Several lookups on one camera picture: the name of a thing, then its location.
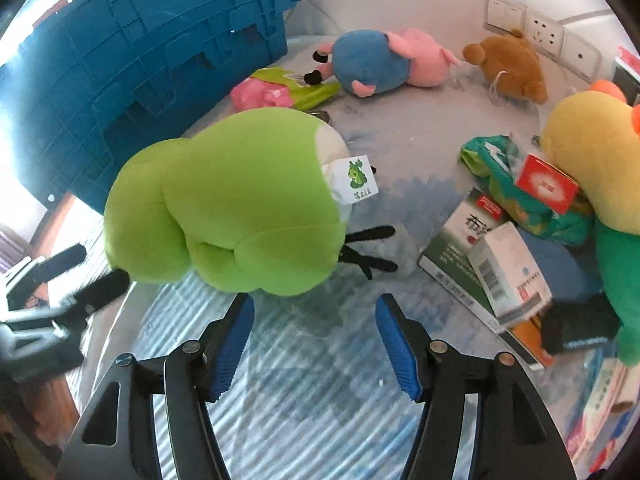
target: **pink pig plush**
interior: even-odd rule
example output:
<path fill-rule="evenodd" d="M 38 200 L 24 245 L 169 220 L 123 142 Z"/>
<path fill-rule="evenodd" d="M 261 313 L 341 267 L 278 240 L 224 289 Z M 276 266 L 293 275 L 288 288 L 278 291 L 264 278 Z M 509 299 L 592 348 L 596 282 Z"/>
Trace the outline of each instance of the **pink pig plush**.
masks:
<path fill-rule="evenodd" d="M 321 45 L 314 60 L 323 65 L 305 75 L 306 83 L 320 84 L 335 75 L 345 90 L 358 97 L 386 92 L 404 83 L 438 86 L 449 78 L 452 64 L 461 64 L 449 50 L 416 28 L 399 34 L 347 32 L 334 43 Z"/>

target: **white box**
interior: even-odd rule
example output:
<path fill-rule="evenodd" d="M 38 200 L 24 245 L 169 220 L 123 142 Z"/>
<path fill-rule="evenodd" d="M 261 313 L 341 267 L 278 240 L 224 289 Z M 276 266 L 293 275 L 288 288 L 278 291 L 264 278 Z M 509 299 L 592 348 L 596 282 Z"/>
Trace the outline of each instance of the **white box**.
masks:
<path fill-rule="evenodd" d="M 530 319 L 551 302 L 551 290 L 511 222 L 485 234 L 467 257 L 501 326 Z"/>

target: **red box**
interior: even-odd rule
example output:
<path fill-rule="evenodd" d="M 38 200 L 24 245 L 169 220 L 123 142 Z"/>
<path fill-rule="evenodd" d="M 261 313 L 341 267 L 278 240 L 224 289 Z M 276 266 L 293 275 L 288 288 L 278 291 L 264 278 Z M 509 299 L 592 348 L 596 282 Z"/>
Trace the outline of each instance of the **red box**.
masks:
<path fill-rule="evenodd" d="M 530 153 L 515 185 L 561 215 L 569 210 L 580 189 L 570 176 Z"/>

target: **brown plush toy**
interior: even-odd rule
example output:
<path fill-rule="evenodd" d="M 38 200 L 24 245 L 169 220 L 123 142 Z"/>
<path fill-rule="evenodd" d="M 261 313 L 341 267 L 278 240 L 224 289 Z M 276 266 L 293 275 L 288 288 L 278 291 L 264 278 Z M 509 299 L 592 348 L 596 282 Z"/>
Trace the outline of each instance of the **brown plush toy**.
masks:
<path fill-rule="evenodd" d="M 545 78 L 538 54 L 523 36 L 518 29 L 492 36 L 481 43 L 468 44 L 462 56 L 482 69 L 487 83 L 497 80 L 495 87 L 501 94 L 541 105 L 546 102 Z"/>

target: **metal screw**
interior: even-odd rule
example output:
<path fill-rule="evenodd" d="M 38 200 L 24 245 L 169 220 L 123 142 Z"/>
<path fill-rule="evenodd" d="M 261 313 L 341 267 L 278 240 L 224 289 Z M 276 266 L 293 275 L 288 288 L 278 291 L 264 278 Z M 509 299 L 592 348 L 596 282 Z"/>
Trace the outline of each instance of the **metal screw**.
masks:
<path fill-rule="evenodd" d="M 444 354 L 449 349 L 449 346 L 444 341 L 440 341 L 436 339 L 436 341 L 431 341 L 429 348 L 436 352 L 436 354 Z"/>
<path fill-rule="evenodd" d="M 182 345 L 182 351 L 185 354 L 195 354 L 198 350 L 200 350 L 200 343 L 196 340 L 187 341 Z"/>
<path fill-rule="evenodd" d="M 516 358 L 508 352 L 502 352 L 500 356 L 498 356 L 498 361 L 505 366 L 513 366 L 516 363 Z"/>
<path fill-rule="evenodd" d="M 115 363 L 116 363 L 116 366 L 125 367 L 125 366 L 129 366 L 132 361 L 133 361 L 133 355 L 120 354 L 118 357 L 116 357 Z"/>

